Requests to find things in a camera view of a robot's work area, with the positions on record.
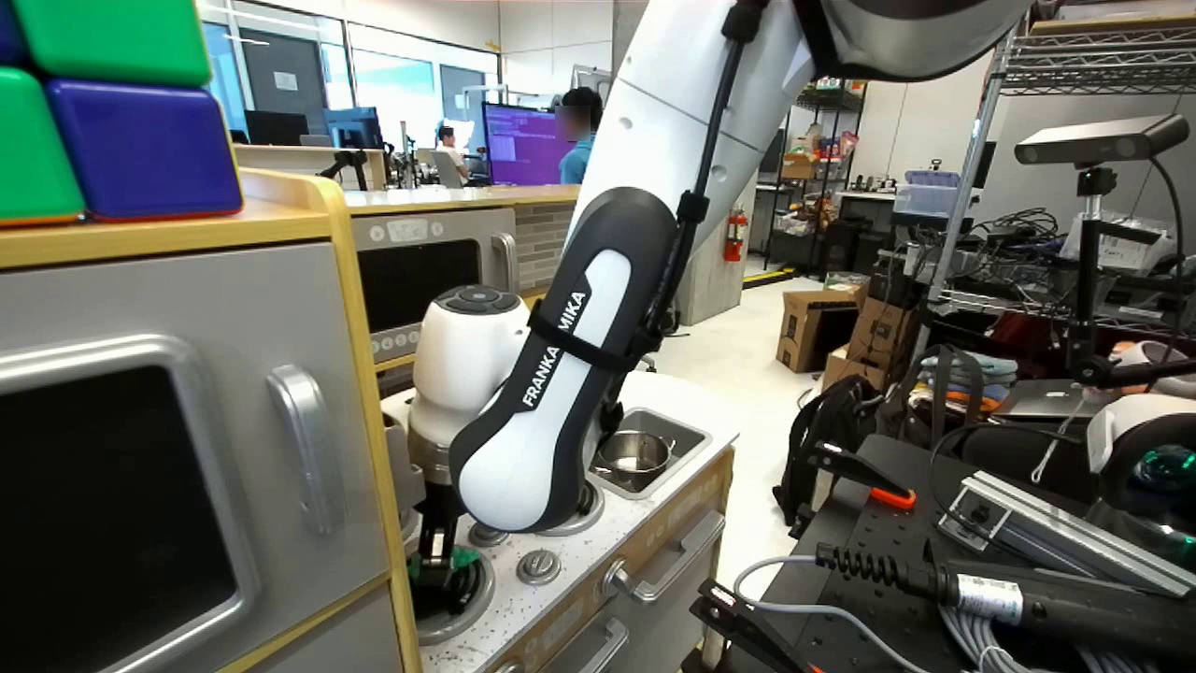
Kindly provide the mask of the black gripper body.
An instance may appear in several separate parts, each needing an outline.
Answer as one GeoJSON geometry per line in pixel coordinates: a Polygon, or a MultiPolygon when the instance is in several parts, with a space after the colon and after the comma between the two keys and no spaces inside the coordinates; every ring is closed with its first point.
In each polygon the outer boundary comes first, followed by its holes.
{"type": "Polygon", "coordinates": [[[416,559],[421,569],[453,566],[458,517],[465,517],[465,503],[453,487],[426,488],[426,501],[417,503],[417,547],[416,547],[416,559]]]}

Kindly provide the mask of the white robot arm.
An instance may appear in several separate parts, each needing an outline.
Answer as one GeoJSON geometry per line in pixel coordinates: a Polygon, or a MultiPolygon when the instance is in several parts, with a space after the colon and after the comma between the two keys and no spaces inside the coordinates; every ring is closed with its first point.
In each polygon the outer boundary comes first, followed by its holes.
{"type": "Polygon", "coordinates": [[[465,517],[548,529],[590,508],[585,468],[637,364],[668,334],[693,250],[718,237],[781,114],[821,74],[926,83],[975,65],[1033,0],[651,0],[618,68],[548,293],[519,325],[421,340],[428,438],[417,598],[467,602],[465,517]]]}

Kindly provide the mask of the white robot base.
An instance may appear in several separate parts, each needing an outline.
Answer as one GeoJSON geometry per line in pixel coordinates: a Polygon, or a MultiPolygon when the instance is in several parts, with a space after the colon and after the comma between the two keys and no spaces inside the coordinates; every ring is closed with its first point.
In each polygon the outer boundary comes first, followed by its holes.
{"type": "Polygon", "coordinates": [[[1101,404],[1086,422],[1098,493],[1147,522],[1196,529],[1196,404],[1164,394],[1101,404]]]}

